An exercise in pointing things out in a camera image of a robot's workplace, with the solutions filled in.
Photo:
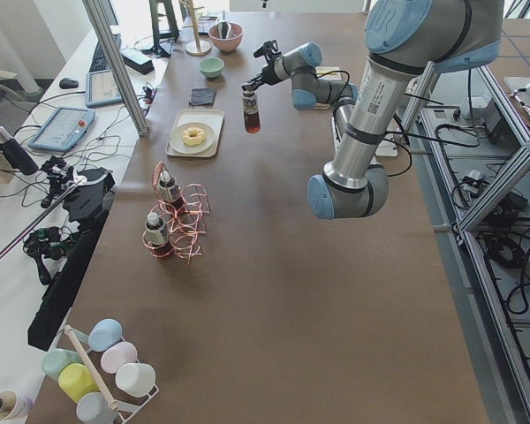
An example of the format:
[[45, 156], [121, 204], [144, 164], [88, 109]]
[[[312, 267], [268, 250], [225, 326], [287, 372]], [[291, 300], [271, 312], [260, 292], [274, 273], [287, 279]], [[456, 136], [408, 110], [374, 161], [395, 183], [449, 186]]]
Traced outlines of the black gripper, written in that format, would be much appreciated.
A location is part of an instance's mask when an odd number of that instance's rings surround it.
[[265, 41], [254, 53], [255, 58], [264, 57], [266, 64], [261, 71], [242, 85], [243, 91], [254, 92], [257, 88], [267, 84], [275, 85], [279, 82], [276, 75], [275, 64], [279, 58], [279, 49], [276, 40]]

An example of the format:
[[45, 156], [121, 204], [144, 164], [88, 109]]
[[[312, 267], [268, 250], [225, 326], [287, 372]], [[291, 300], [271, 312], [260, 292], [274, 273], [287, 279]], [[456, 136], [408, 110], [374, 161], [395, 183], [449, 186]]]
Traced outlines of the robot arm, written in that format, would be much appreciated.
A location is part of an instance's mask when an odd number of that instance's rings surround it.
[[459, 72], [497, 58], [501, 1], [379, 1], [368, 15], [369, 52], [359, 98], [334, 158], [307, 185], [308, 203], [321, 219], [357, 218], [379, 211], [388, 197], [386, 170], [375, 162], [409, 82], [427, 64]]
[[242, 85], [242, 110], [247, 133], [261, 129], [256, 91], [262, 86], [291, 82], [292, 105], [297, 110], [312, 110], [318, 105], [332, 108], [334, 126], [342, 149], [346, 140], [377, 150], [385, 139], [397, 101], [402, 97], [411, 75], [397, 64], [372, 53], [366, 63], [359, 87], [350, 81], [349, 73], [337, 70], [345, 79], [328, 79], [318, 72], [322, 63], [320, 46], [315, 42], [299, 45], [286, 53], [277, 41], [265, 41], [254, 53], [265, 65]]

